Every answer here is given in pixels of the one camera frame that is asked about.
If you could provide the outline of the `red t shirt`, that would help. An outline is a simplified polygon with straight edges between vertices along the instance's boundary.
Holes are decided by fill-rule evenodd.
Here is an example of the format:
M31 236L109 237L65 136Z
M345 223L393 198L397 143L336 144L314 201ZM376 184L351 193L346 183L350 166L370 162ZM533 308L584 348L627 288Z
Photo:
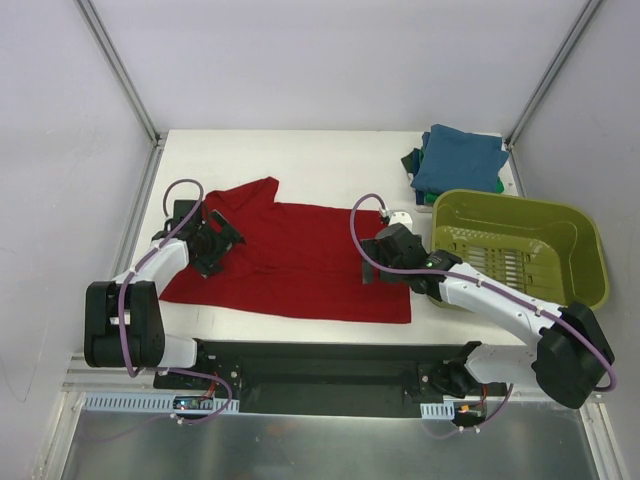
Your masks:
M411 321L404 283L364 284L347 209L283 203L273 177L209 192L205 205L243 236L209 278L188 267L160 298L297 319Z

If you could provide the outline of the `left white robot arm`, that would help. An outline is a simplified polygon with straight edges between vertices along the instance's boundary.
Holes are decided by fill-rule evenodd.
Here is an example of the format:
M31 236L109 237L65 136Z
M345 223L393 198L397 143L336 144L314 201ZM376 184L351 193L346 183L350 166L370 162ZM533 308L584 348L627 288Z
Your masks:
M176 200L173 215L148 250L127 271L86 290L84 358L93 368L177 368L188 388L204 387L210 363L198 356L198 341L165 332L160 296L189 267L204 278L222 271L221 260L245 242L218 211L196 200Z

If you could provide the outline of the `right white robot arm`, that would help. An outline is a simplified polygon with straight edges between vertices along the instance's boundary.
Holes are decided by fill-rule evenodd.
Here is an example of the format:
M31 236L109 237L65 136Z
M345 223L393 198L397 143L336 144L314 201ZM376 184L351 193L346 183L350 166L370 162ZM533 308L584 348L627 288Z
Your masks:
M415 293L478 314L518 339L507 346L468 342L432 374L436 388L461 398L484 384L532 385L571 409L594 392L615 389L615 357L586 305L563 306L526 295L449 251L427 251L401 223L354 245L366 266Z

